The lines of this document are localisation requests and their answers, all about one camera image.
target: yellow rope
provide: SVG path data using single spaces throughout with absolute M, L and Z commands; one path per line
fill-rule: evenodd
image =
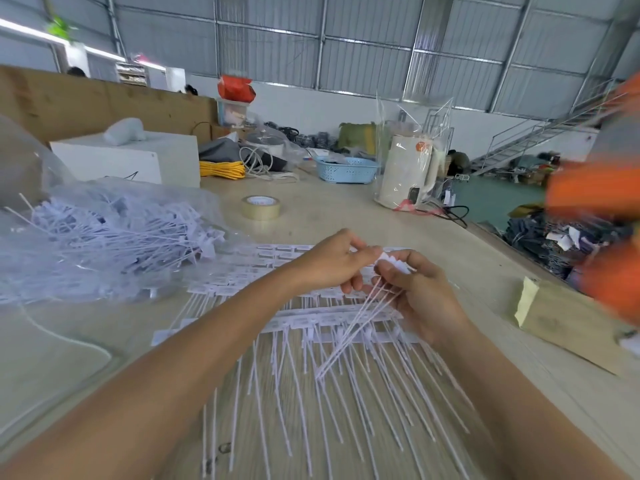
M 200 162 L 201 177 L 222 177 L 231 180 L 244 178 L 244 163 L 242 162 L 224 162 L 211 163 Z

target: staircase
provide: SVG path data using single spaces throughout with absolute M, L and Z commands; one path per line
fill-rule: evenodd
M 482 175 L 524 155 L 528 149 L 549 141 L 560 133 L 595 124 L 603 116 L 615 112 L 625 96 L 612 92 L 615 82 L 607 80 L 594 87 L 589 91 L 588 99 L 574 105 L 571 112 L 562 118 L 529 126 L 527 123 L 531 124 L 531 118 L 498 133 L 492 138 L 484 158 L 472 161 L 471 172 Z

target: green floor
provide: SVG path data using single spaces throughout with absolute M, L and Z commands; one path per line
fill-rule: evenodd
M 508 212 L 523 203 L 541 202 L 545 191 L 539 185 L 514 184 L 487 177 L 471 177 L 454 183 L 456 205 L 466 205 L 470 222 L 489 221 L 500 230 L 507 229 Z

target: blue plastic basket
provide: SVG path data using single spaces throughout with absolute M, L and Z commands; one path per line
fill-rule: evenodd
M 368 184 L 376 176 L 378 164 L 366 158 L 345 157 L 346 164 L 327 163 L 329 157 L 315 157 L 318 177 L 332 184 Z

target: hand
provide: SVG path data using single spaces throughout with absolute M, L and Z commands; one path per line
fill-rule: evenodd
M 342 229 L 282 268 L 293 271 L 299 294 L 338 285 L 347 294 L 362 289 L 361 268 L 375 263 L 380 254 L 379 246 L 367 246 L 352 231 Z
M 389 253 L 416 270 L 412 274 L 398 271 L 388 261 L 379 261 L 376 271 L 388 283 L 404 290 L 392 303 L 406 324 L 430 345 L 449 342 L 470 323 L 460 306 L 444 271 L 414 250 Z M 369 292 L 371 286 L 364 286 Z

